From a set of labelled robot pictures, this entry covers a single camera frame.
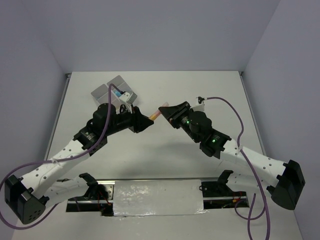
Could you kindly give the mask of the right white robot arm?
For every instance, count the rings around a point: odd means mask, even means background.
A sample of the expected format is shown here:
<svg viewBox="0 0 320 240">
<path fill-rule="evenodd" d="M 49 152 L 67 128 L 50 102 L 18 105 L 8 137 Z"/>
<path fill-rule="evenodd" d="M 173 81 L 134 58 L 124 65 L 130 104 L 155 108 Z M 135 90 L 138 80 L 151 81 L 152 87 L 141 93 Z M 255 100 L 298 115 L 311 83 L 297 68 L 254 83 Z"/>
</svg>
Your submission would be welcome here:
<svg viewBox="0 0 320 240">
<path fill-rule="evenodd" d="M 174 106 L 161 106 L 159 111 L 173 128 L 183 129 L 198 143 L 206 156 L 242 168 L 253 167 L 257 176 L 267 184 L 265 189 L 274 203 L 287 210 L 296 208 L 306 184 L 298 162 L 272 159 L 241 146 L 230 136 L 214 129 L 203 109 L 191 107 L 186 101 Z"/>
</svg>

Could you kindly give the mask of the blue highlighter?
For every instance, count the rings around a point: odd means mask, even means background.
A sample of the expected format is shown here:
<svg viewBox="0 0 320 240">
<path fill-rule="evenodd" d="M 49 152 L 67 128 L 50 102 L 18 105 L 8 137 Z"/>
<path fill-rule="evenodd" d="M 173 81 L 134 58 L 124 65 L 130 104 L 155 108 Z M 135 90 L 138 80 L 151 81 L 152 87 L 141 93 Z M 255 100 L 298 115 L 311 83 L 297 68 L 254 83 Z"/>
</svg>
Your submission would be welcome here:
<svg viewBox="0 0 320 240">
<path fill-rule="evenodd" d="M 116 95 L 117 97 L 120 97 L 120 96 L 122 95 L 122 94 L 121 94 L 119 91 L 117 91 L 117 90 L 115 90 L 114 93 L 115 93 L 115 95 Z"/>
</svg>

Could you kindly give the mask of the orange pink highlighter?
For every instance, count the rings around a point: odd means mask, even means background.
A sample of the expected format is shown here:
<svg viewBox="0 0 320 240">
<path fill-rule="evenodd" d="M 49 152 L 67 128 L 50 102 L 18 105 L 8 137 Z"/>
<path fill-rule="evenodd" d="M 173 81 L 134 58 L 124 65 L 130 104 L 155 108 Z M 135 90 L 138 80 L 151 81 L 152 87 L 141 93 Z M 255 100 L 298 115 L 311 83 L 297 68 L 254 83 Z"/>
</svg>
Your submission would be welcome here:
<svg viewBox="0 0 320 240">
<path fill-rule="evenodd" d="M 165 102 L 164 104 L 161 105 L 161 107 L 168 107 L 169 106 L 169 103 L 168 102 Z M 162 113 L 160 112 L 160 110 L 156 110 L 150 117 L 149 119 L 154 121 L 156 120 Z"/>
</svg>

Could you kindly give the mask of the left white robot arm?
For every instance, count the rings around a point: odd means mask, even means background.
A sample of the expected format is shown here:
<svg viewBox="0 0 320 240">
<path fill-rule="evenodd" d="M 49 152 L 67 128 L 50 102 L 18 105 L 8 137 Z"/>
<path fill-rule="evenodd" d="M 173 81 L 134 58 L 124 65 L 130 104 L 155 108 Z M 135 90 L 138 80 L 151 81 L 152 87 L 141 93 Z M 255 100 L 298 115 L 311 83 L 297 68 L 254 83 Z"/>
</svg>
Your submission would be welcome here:
<svg viewBox="0 0 320 240">
<path fill-rule="evenodd" d="M 143 115 L 137 106 L 121 105 L 120 111 L 109 103 L 101 104 L 85 127 L 54 157 L 21 177 L 10 174 L 4 181 L 4 197 L 22 224 L 38 219 L 46 208 L 76 196 L 91 200 L 108 198 L 108 191 L 89 173 L 74 179 L 62 176 L 103 148 L 107 137 L 125 129 L 140 133 L 154 121 Z"/>
</svg>

